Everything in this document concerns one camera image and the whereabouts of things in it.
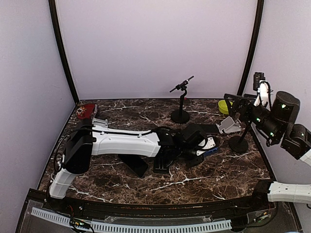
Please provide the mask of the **grey small phone stand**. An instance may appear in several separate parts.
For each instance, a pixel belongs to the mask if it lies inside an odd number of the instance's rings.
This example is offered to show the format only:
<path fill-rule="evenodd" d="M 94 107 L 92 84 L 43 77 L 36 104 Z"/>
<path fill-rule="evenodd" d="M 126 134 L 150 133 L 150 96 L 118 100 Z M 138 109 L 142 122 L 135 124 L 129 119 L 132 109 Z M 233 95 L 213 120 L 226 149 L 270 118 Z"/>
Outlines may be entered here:
<path fill-rule="evenodd" d="M 241 131 L 241 122 L 238 119 L 234 120 L 232 117 L 228 116 L 219 124 L 216 124 L 216 127 L 220 134 L 237 133 Z"/>

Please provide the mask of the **blue edged black phone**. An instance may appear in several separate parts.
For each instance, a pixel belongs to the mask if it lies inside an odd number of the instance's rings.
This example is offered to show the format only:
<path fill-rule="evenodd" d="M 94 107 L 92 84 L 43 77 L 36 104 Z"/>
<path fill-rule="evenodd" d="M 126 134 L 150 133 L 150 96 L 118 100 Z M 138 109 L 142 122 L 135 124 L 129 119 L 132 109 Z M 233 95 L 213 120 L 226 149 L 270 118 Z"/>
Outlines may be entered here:
<path fill-rule="evenodd" d="M 209 150 L 205 151 L 202 155 L 205 158 L 205 157 L 211 156 L 211 155 L 213 155 L 213 154 L 215 154 L 217 152 L 218 152 L 218 147 L 215 147 L 215 148 L 212 148 L 212 149 L 209 149 Z"/>

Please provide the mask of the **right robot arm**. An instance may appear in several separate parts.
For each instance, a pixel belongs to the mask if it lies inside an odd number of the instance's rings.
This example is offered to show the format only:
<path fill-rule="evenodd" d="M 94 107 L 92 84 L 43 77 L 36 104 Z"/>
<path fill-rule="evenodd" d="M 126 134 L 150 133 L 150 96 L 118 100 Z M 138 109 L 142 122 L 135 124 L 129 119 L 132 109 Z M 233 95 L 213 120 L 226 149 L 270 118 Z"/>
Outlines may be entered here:
<path fill-rule="evenodd" d="M 270 110 L 265 104 L 256 105 L 250 98 L 225 94 L 231 117 L 239 113 L 246 123 L 245 132 L 254 124 L 266 139 L 267 146 L 280 144 L 293 158 L 307 165 L 311 164 L 311 133 L 302 124 L 297 124 L 300 100 L 288 92 L 278 91 Z M 311 186 L 307 184 L 286 184 L 271 180 L 260 180 L 248 199 L 248 207 L 259 210 L 267 202 L 311 202 Z"/>

